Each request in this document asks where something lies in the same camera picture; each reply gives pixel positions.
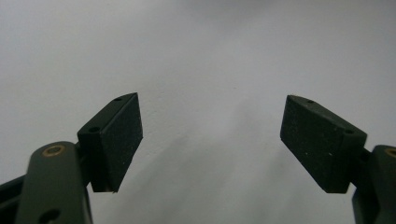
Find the white background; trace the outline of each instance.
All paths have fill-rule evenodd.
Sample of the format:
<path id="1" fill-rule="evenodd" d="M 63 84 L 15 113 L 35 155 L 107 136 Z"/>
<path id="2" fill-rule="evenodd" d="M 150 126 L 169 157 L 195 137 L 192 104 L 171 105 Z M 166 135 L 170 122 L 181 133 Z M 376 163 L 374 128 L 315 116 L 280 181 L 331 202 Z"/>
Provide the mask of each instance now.
<path id="1" fill-rule="evenodd" d="M 107 223 L 354 223 L 279 139 L 288 94 L 396 145 L 396 4 L 0 1 L 0 182 L 137 91 L 144 139 Z"/>

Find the rectangular block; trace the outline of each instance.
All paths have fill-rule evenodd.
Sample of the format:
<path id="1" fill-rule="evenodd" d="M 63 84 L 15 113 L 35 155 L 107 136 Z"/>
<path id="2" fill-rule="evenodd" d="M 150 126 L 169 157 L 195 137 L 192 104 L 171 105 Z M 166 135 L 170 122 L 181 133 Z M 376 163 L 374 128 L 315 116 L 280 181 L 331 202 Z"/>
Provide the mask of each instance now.
<path id="1" fill-rule="evenodd" d="M 280 138 L 321 188 L 345 193 L 349 156 L 364 147 L 367 134 L 325 107 L 289 95 Z"/>
<path id="2" fill-rule="evenodd" d="M 78 131 L 88 154 L 93 191 L 118 191 L 132 157 L 143 139 L 137 93 L 106 105 Z"/>

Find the metal linkage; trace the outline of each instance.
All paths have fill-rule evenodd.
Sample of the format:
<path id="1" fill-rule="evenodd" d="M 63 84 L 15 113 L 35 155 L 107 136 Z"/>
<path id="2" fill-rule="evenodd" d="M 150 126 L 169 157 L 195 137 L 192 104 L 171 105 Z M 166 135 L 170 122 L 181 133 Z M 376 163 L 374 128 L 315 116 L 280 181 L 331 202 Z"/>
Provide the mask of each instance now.
<path id="1" fill-rule="evenodd" d="M 28 172 L 0 186 L 0 223 L 91 224 L 86 186 L 117 192 L 143 139 L 137 93 L 118 97 L 79 131 L 79 143 L 38 149 Z"/>
<path id="2" fill-rule="evenodd" d="M 396 223 L 396 147 L 364 148 L 367 134 L 303 97 L 286 100 L 280 138 L 327 193 L 353 196 L 357 224 Z"/>

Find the gray wall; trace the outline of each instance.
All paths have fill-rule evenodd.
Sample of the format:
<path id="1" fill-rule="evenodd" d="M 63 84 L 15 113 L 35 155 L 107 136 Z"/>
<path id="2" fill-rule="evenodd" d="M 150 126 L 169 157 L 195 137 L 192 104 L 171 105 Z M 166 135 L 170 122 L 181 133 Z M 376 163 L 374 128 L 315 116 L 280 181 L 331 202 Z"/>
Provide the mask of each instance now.
<path id="1" fill-rule="evenodd" d="M 396 4 L 1 1 L 0 182 L 139 92 L 144 140 L 96 224 L 354 223 L 279 139 L 287 94 L 396 145 Z"/>

